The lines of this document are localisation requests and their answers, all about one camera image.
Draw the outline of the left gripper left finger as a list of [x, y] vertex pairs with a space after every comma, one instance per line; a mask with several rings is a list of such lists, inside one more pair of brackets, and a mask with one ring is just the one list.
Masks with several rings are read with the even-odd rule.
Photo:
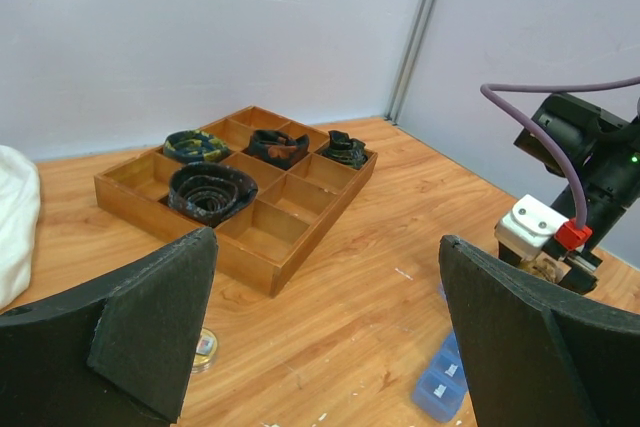
[[212, 228], [1, 316], [4, 426], [177, 423], [215, 275]]

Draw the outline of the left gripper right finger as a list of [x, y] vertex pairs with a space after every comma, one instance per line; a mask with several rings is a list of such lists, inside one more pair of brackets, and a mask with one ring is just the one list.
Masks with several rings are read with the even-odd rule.
[[480, 426], [636, 426], [639, 317], [455, 236], [440, 276]]

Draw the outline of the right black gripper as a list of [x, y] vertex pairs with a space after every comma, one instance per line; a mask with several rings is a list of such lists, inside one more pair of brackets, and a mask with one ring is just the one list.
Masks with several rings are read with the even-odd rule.
[[[517, 269], [519, 263], [524, 260], [503, 243], [498, 243], [498, 258]], [[586, 260], [580, 255], [571, 254], [561, 261], [555, 261], [565, 273], [556, 285], [580, 295], [586, 295], [596, 288], [598, 279], [593, 273], [594, 269], [587, 266]]]

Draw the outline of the gold jar lid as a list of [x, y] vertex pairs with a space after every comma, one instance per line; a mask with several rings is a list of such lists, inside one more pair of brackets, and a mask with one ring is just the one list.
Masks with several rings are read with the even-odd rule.
[[196, 346], [191, 373], [201, 373], [209, 369], [216, 361], [218, 348], [219, 341], [216, 334], [208, 328], [202, 328]]

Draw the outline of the blue weekly pill organizer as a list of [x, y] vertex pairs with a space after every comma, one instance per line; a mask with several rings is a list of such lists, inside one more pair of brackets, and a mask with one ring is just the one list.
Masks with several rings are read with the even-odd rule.
[[457, 339], [450, 329], [416, 382], [411, 400], [435, 421], [446, 423], [458, 413], [467, 392]]

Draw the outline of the clear jar of pills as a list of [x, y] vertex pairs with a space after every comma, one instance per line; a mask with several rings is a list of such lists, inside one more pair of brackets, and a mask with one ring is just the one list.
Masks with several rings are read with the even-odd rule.
[[531, 260], [522, 260], [518, 268], [553, 284], [558, 284], [565, 275], [559, 263], [546, 255], [540, 255]]

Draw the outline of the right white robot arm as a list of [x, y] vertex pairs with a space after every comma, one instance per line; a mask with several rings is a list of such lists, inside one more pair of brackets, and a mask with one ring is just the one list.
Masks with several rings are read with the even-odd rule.
[[578, 294], [597, 285], [593, 250], [639, 198], [639, 121], [627, 122], [569, 94], [552, 94], [532, 117], [576, 169], [586, 201], [586, 227], [575, 227], [565, 188], [551, 205], [519, 199], [495, 227], [498, 257]]

